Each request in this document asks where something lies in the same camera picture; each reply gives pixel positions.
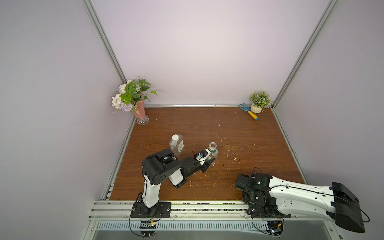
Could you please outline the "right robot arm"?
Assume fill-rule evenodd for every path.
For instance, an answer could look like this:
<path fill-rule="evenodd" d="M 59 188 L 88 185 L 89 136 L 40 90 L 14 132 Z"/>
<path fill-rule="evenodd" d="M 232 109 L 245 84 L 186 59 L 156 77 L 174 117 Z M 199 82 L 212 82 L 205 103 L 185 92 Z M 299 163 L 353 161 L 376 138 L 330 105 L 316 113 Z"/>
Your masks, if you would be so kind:
<path fill-rule="evenodd" d="M 333 220 L 344 230 L 365 233 L 365 213 L 358 197 L 345 185 L 312 186 L 253 173 L 238 175 L 235 187 L 242 191 L 253 218 L 314 217 Z"/>

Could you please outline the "tall clear labelled bottle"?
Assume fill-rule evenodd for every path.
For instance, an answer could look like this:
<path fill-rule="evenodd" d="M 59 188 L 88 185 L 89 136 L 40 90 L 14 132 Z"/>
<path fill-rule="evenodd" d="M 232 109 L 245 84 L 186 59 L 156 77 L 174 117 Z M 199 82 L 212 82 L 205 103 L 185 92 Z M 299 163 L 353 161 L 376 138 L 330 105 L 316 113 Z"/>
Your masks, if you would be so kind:
<path fill-rule="evenodd" d="M 218 154 L 219 154 L 219 151 L 217 149 L 217 144 L 215 142 L 209 143 L 208 149 L 209 149 L 209 152 L 210 152 L 211 159 L 217 159 L 218 158 Z"/>

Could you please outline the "square clear plastic bottle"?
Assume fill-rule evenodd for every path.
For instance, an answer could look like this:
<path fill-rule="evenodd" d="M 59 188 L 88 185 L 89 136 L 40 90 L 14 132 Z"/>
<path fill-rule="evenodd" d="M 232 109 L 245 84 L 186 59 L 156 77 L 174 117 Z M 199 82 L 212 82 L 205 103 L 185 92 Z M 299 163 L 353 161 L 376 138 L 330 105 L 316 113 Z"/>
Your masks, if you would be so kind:
<path fill-rule="evenodd" d="M 183 139 L 183 137 L 181 135 L 179 135 L 179 136 L 181 137 L 181 139 L 179 141 L 174 142 L 171 139 L 171 141 L 169 143 L 169 147 L 170 147 L 171 151 L 177 157 L 181 155 L 181 153 L 182 153 L 182 151 L 184 149 L 184 139 Z"/>

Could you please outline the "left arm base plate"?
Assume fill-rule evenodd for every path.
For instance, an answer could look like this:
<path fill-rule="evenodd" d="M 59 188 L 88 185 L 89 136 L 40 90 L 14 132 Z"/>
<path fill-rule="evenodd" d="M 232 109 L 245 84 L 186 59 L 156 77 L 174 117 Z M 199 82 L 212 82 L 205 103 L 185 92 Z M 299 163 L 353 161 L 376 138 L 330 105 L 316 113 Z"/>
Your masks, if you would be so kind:
<path fill-rule="evenodd" d="M 148 208 L 143 202 L 133 204 L 130 218 L 170 218 L 171 202 L 159 202 Z"/>

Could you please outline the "white bottle cap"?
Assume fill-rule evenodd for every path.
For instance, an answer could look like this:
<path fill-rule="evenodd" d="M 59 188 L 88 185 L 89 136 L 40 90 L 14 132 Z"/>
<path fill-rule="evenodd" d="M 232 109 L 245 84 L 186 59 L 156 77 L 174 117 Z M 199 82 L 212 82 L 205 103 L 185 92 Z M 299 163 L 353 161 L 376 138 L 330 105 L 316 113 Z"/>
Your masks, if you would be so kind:
<path fill-rule="evenodd" d="M 174 134 L 173 136 L 172 136 L 172 141 L 174 141 L 174 142 L 177 142 L 177 141 L 179 141 L 181 139 L 181 137 L 178 135 L 178 134 Z"/>

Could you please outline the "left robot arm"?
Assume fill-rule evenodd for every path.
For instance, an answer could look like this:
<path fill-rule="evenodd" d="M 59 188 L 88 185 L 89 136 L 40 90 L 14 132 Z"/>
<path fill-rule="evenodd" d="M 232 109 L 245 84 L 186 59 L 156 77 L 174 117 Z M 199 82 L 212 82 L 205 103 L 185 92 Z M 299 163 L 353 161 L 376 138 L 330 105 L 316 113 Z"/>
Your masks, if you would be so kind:
<path fill-rule="evenodd" d="M 151 209 L 159 203 L 161 184 L 165 180 L 170 180 L 175 188 L 181 188 L 196 172 L 206 172 L 217 156 L 217 152 L 204 149 L 194 157 L 180 161 L 171 149 L 165 149 L 145 158 L 142 162 L 145 179 L 142 201 L 146 208 Z"/>

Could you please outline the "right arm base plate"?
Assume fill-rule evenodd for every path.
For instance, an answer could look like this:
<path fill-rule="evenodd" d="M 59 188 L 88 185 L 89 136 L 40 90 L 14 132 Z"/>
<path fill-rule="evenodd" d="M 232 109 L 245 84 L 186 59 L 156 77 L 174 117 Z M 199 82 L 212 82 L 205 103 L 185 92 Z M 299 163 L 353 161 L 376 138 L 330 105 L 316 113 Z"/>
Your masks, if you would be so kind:
<path fill-rule="evenodd" d="M 247 214 L 252 218 L 291 218 L 291 214 L 283 214 L 277 210 L 277 206 L 265 205 L 264 202 L 250 204 L 247 209 Z"/>

